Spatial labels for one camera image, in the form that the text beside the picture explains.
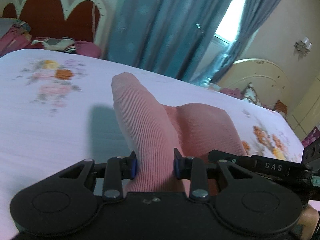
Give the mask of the right hand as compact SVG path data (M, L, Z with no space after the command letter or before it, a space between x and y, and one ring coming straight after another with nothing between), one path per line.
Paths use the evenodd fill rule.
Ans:
M302 226L299 238L302 240L311 239L318 228L319 213L311 205L308 205L301 213L298 225Z

